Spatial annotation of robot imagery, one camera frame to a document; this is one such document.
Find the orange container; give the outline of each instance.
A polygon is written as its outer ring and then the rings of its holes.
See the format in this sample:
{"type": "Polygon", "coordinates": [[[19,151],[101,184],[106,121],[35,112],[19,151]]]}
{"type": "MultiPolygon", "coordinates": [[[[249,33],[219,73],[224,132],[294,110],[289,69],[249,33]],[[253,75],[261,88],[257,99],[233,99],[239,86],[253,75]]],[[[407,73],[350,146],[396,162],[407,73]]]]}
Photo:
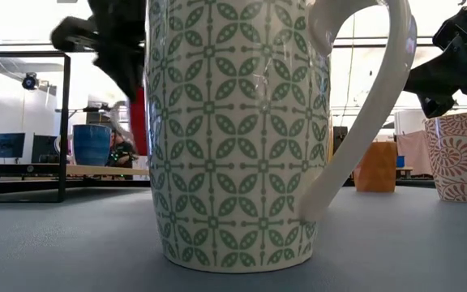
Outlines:
{"type": "Polygon", "coordinates": [[[394,192],[396,190],[395,142],[374,142],[354,170],[357,191],[394,192]]]}

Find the pink curtain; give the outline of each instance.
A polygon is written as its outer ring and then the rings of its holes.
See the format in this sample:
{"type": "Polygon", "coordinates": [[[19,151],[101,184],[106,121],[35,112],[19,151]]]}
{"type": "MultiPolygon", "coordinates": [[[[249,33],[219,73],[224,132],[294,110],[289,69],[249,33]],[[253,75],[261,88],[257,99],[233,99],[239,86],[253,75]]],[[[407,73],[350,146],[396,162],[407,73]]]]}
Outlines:
{"type": "Polygon", "coordinates": [[[425,131],[397,136],[397,153],[405,157],[405,167],[412,167],[412,175],[432,175],[425,131]]]}

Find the red patterned cup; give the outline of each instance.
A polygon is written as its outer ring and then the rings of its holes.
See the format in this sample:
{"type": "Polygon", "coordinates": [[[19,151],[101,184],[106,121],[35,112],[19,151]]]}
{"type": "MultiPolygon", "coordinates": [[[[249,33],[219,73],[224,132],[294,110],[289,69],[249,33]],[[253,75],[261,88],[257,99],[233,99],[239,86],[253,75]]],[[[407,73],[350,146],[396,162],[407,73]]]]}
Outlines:
{"type": "Polygon", "coordinates": [[[425,128],[440,199],[467,202],[467,113],[429,119],[425,128]]]}

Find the green patterned mug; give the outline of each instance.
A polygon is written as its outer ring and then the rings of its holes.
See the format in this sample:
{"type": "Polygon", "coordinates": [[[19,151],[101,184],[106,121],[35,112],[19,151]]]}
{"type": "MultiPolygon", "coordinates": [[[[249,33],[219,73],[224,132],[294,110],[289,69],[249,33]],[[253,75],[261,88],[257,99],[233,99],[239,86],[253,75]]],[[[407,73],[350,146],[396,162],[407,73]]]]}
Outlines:
{"type": "Polygon", "coordinates": [[[149,0],[150,170],[165,256],[219,273],[311,257],[316,221],[375,138],[415,51],[389,0],[383,65],[331,163],[329,54],[370,0],[149,0]]]}

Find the person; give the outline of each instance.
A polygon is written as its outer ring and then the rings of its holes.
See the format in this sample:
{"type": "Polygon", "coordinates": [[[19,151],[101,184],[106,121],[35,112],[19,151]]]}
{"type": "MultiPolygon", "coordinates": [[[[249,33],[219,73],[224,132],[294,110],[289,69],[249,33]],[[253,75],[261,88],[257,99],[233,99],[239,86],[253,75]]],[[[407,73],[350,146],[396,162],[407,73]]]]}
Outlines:
{"type": "MultiPolygon", "coordinates": [[[[133,168],[135,156],[135,147],[126,141],[122,134],[116,130],[111,132],[111,151],[109,155],[108,166],[133,168]]],[[[132,180],[132,175],[124,175],[125,180],[132,180]]]]}

